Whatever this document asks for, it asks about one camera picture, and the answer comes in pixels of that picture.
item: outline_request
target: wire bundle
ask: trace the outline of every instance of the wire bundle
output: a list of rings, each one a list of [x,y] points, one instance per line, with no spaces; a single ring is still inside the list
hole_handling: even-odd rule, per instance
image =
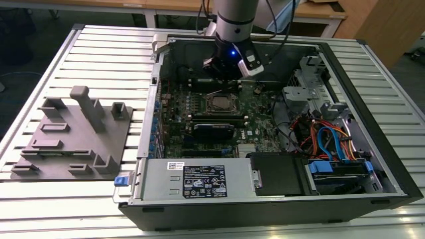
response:
[[[302,117],[298,117],[294,123],[290,125],[290,129],[294,130],[302,122]],[[339,161],[340,160],[356,160],[354,154],[354,145],[352,139],[350,135],[343,131],[343,129],[335,125],[332,125],[328,121],[323,119],[312,119],[312,124],[310,127],[311,135],[304,139],[302,144],[299,145],[300,148],[304,147],[307,142],[312,141],[312,145],[307,152],[310,152],[310,157],[312,159],[332,159]],[[330,133],[335,141],[335,148],[338,151],[338,157],[335,157],[327,146],[323,143],[324,134]]]

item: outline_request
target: slatted metal surface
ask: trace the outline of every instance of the slatted metal surface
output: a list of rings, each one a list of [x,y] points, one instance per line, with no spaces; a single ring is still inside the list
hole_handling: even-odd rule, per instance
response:
[[[327,228],[316,238],[344,236],[359,238],[371,233],[422,238],[425,229],[425,200],[396,210],[382,210],[348,223],[331,225],[291,225],[204,231],[155,233],[141,231],[123,216],[118,202],[127,201],[130,188],[115,188],[113,182],[9,182],[13,165],[19,161],[21,149],[27,146],[43,113],[37,108],[46,97],[63,97],[67,104],[74,85],[87,85],[90,96],[102,105],[125,101],[137,111],[127,138],[122,171],[134,170],[139,137],[143,127],[150,87],[151,42],[157,32],[194,34],[192,31],[86,26],[69,39],[73,47],[54,62],[54,71],[31,107],[23,125],[17,127],[0,160],[0,238],[113,238],[129,236],[247,237],[284,238],[290,232],[306,238],[312,230]],[[425,125],[404,91],[376,65],[355,40],[292,37],[302,41],[326,41],[331,45],[352,82],[388,136],[396,152],[425,193]],[[335,81],[331,82],[344,101]]]

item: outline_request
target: gray block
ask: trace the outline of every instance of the gray block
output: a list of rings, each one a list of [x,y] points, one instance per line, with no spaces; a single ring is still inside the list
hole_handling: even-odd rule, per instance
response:
[[[67,105],[61,98],[47,98],[41,110],[45,112],[50,119],[62,118],[59,110],[66,109]]]
[[[81,176],[81,175],[91,175],[94,173],[94,170],[87,165],[87,163],[71,163],[69,172],[75,176]]]
[[[107,161],[103,160],[101,155],[97,155],[94,168],[101,174],[111,174],[121,169],[121,166],[115,162],[113,156],[107,158]]]
[[[47,123],[41,127],[43,132],[66,132],[70,131],[70,125],[67,123]]]
[[[87,86],[74,86],[71,90],[71,98],[79,102],[82,107],[82,112],[91,123],[97,132],[103,132],[106,130],[106,125],[102,121],[103,115],[99,113],[99,109],[95,108],[94,102],[89,97],[90,89]]]
[[[127,111],[125,102],[115,102],[113,104],[111,113],[113,113],[113,117],[115,120],[129,120],[130,119],[130,115],[129,115],[129,111]]]
[[[13,168],[13,179],[114,180],[119,174],[134,109],[125,103],[103,107],[87,93],[86,87],[73,89],[81,106],[46,99],[46,117]],[[97,131],[99,125],[105,130]]]

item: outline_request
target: open computer tower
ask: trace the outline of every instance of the open computer tower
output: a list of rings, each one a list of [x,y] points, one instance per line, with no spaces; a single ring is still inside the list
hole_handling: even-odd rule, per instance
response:
[[[203,71],[214,44],[170,35],[157,55],[119,207],[141,229],[338,223],[423,198],[327,43],[290,41],[228,83]],[[255,44],[270,54],[280,41]]]

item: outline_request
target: floor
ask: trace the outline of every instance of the floor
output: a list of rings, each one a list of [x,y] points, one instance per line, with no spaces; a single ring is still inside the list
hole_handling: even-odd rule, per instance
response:
[[[43,73],[62,46],[75,23],[114,26],[145,26],[145,18],[141,15],[125,13],[77,12],[61,11],[61,18],[54,20],[47,10],[33,11],[33,21],[37,33],[27,37],[27,43],[34,52],[34,59],[22,66],[9,66],[0,62],[0,76],[9,72],[39,72]],[[161,16],[161,27],[175,29],[195,29],[195,17],[179,17],[178,19]],[[202,19],[200,28],[208,25]],[[263,29],[255,28],[255,32],[264,33]],[[406,91],[410,93],[422,110],[425,112],[425,66],[414,62],[404,56],[391,70]],[[15,74],[0,77],[6,90],[0,92],[0,139],[7,132],[21,108],[35,88],[39,76],[35,74]]]

